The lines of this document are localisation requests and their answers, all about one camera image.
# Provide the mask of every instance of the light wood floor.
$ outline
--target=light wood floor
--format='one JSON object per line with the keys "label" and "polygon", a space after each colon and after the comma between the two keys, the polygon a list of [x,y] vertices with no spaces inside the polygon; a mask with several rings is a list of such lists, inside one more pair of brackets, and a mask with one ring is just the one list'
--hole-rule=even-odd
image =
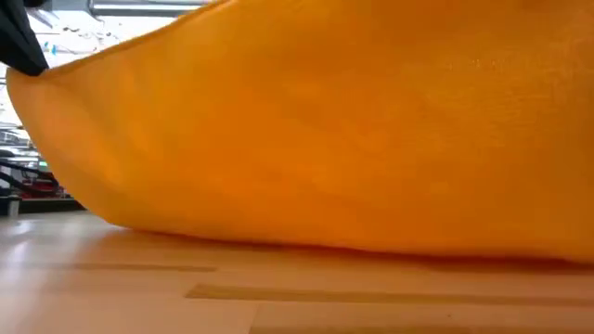
{"label": "light wood floor", "polygon": [[594,269],[0,221],[0,334],[594,333]]}

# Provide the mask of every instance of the wooden floor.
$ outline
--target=wooden floor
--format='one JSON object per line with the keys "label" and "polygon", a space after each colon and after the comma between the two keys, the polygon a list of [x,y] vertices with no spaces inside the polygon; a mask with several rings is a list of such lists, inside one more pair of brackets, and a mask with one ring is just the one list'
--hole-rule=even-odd
{"label": "wooden floor", "polygon": [[0,334],[594,333],[594,270],[0,221]]}

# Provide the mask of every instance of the orange fabric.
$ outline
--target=orange fabric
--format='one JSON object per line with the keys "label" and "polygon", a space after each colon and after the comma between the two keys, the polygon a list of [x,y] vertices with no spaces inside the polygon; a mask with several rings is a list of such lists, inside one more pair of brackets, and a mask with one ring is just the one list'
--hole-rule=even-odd
{"label": "orange fabric", "polygon": [[224,1],[8,89],[117,225],[594,262],[593,4]]}

